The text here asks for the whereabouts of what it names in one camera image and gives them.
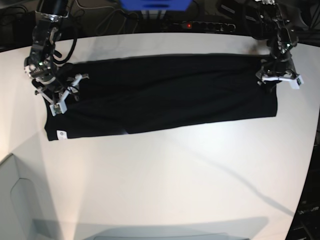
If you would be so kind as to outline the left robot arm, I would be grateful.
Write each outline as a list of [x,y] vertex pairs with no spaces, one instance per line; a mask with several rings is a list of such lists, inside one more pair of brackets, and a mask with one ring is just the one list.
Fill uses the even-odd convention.
[[257,36],[248,24],[246,0],[242,7],[242,20],[247,33],[255,40],[266,40],[269,55],[261,60],[260,70],[255,74],[257,84],[271,93],[281,82],[289,83],[298,90],[304,82],[297,73],[291,50],[299,42],[298,36],[289,19],[284,18],[282,8],[275,0],[257,0],[257,24],[261,34]]

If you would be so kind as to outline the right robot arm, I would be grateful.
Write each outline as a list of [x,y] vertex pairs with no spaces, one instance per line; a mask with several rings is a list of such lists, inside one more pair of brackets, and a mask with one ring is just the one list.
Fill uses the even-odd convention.
[[[69,62],[78,40],[77,25],[71,16],[67,0],[41,0],[36,8],[40,14],[32,32],[32,45],[29,56],[24,60],[24,71],[36,88],[49,103],[56,105],[64,94],[80,100],[79,85],[70,73],[74,65]],[[56,50],[56,42],[62,36],[62,23],[67,20],[73,26],[73,41],[67,56]]]

